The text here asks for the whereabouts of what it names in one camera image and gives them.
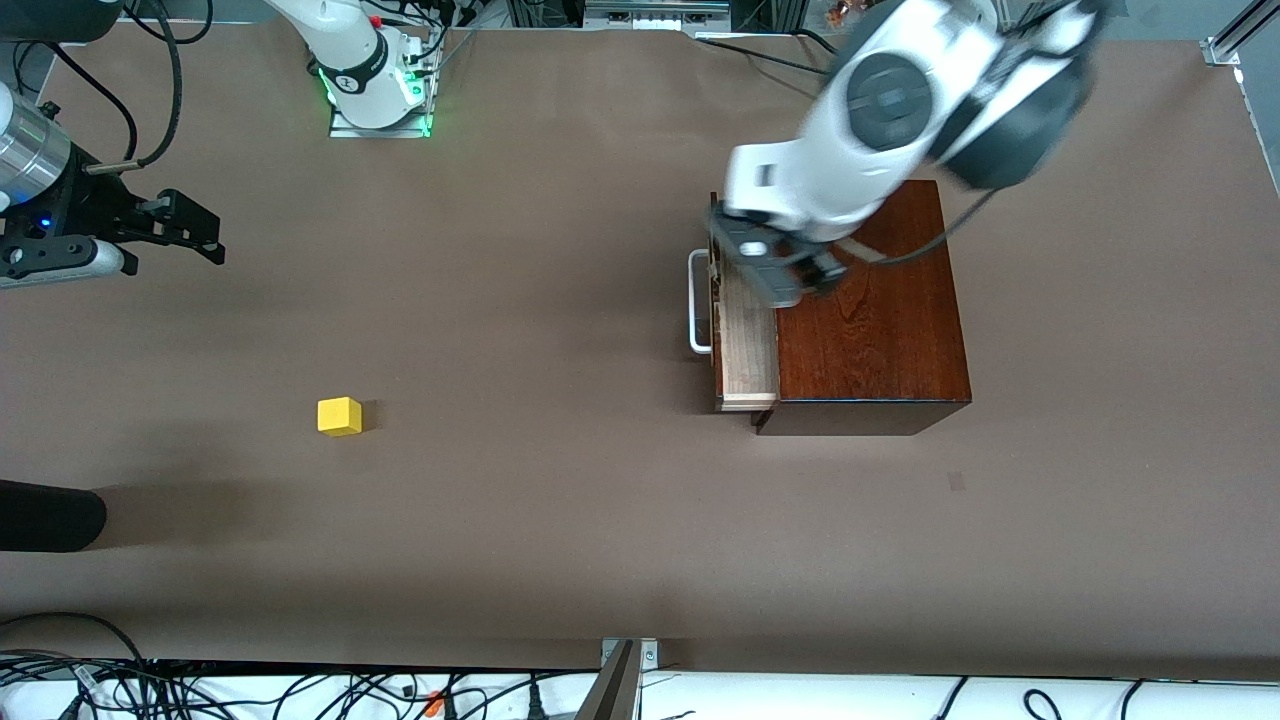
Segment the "yellow cube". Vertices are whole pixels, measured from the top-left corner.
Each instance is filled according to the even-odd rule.
[[[360,404],[349,397],[321,400],[316,405],[316,429],[329,437],[358,433],[364,429]]]

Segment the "table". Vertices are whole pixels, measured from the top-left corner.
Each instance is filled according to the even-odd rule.
[[[76,55],[155,142],[163,46]],[[219,213],[228,264],[138,247],[136,278],[3,297],[3,473],[105,488],[115,524],[0,557],[0,610],[170,657],[590,666],[639,634],[699,669],[1274,676],[1280,202],[1230,69],[1100,60],[1057,158],[951,243],[973,405],[760,438],[682,348],[682,264],[731,147],[788,137],[815,78],[481,32],[435,137],[330,141],[287,27],[215,27],[129,184]],[[123,147],[65,68],[46,97]],[[948,218],[972,199],[943,182]],[[378,429],[317,433],[342,395]]]

